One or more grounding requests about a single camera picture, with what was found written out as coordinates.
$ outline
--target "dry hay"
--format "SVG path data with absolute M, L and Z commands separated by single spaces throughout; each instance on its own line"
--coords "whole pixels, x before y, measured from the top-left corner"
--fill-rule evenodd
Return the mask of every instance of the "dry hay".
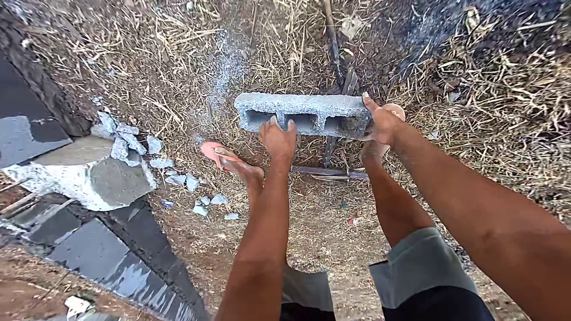
M 91 97 L 104 97 L 103 108 L 164 139 L 164 154 L 175 159 L 177 170 L 206 179 L 194 193 L 161 184 L 151 201 L 157 221 L 215 311 L 247 224 L 248 203 L 240 180 L 216 170 L 195 143 L 221 141 L 267 169 L 268 155 L 255 135 L 238 128 L 232 98 L 250 90 L 328 93 L 336 86 L 318 1 L 193 3 L 193 11 L 186 2 L 34 3 L 29 37 L 39 60 L 84 110 L 97 108 Z M 338 27 L 354 14 L 366 24 L 353 44 L 346 44 L 364 54 L 377 45 L 370 24 L 386 7 L 347 1 L 334 3 L 334 8 L 341 5 L 334 12 Z M 400 83 L 397 78 L 379 80 L 371 74 L 374 60 L 357 59 L 361 89 L 401 104 L 408 121 L 447 153 L 569 224 L 569 55 L 539 46 L 524 59 L 502 49 L 475 60 L 476 43 L 458 28 L 441 56 L 412 65 L 410 76 Z M 450 102 L 452 94 L 458 96 Z M 294 164 L 317 166 L 324 144 L 322 137 L 300 137 Z M 362 170 L 360 147 L 358 141 L 342 139 L 332 166 Z M 385 164 L 430 212 L 393 154 Z M 164 183 L 161 172 L 156 177 Z M 289 264 L 329 272 L 338 318 L 378 317 L 380 302 L 366 265 L 384 259 L 389 247 L 378 227 L 369 184 L 292 173 L 289 186 Z M 219 192 L 228 195 L 230 204 L 213 207 L 205 218 L 191 212 L 194 200 Z M 175 206 L 166 210 L 160 205 L 163 199 Z M 239 213 L 241 219 L 225 221 L 228 212 Z M 349 219 L 356 224 L 350 226 Z M 487 301 L 509 301 L 488 280 L 477 279 L 477 284 Z

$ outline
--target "flip-flop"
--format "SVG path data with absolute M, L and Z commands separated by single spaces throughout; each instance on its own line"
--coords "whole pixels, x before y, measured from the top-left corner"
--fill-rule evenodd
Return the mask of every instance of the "flip-flop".
M 227 155 L 221 154 L 219 152 L 216 151 L 216 149 L 220 148 L 224 149 L 227 153 Z M 224 158 L 227 159 L 229 161 L 232 162 L 244 162 L 243 160 L 241 160 L 238 156 L 236 156 L 236 154 L 234 154 L 231 150 L 229 150 L 226 146 L 217 143 L 217 142 L 212 142 L 212 141 L 204 141 L 200 144 L 200 151 L 202 152 L 202 154 L 210 159 L 212 159 L 215 163 L 216 166 L 218 166 L 219 169 L 229 172 L 231 170 L 225 168 L 224 166 L 222 166 L 222 163 L 220 162 L 220 158 Z

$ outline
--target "cinder block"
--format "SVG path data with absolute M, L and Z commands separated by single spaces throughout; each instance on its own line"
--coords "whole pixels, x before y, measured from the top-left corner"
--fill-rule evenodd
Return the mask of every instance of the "cinder block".
M 240 127 L 248 131 L 259 131 L 260 125 L 275 115 L 283 129 L 293 119 L 300 134 L 359 138 L 371 120 L 361 97 L 346 95 L 242 93 L 234 106 Z
M 156 182 L 144 162 L 129 167 L 111 158 L 112 144 L 95 136 L 79 138 L 25 166 L 4 168 L 4 172 L 16 181 L 30 178 L 22 186 L 31 192 L 60 193 L 92 211 L 114 210 L 154 190 Z

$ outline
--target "foot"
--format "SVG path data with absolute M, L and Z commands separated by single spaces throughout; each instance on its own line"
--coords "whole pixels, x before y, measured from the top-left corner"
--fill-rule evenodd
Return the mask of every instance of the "foot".
M 228 151 L 224 147 L 218 147 L 214 149 L 218 154 L 232 156 L 236 155 L 231 151 Z M 238 175 L 238 177 L 245 183 L 249 184 L 252 180 L 262 181 L 264 177 L 264 170 L 261 167 L 252 166 L 245 162 L 235 162 L 228 160 L 226 158 L 220 157 L 220 163 L 224 168 L 229 169 L 232 173 Z

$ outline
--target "stone slab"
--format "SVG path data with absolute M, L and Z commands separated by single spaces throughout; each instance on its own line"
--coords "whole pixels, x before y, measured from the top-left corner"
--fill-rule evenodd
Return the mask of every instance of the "stone slab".
M 116 270 L 128 251 L 99 219 L 93 219 L 57 245 L 47 259 L 99 282 Z
M 234 106 L 240 116 L 240 127 L 256 132 L 275 115 L 283 129 L 293 119 L 300 134 L 359 138 L 371 120 L 361 97 L 346 95 L 242 93 L 236 97 Z

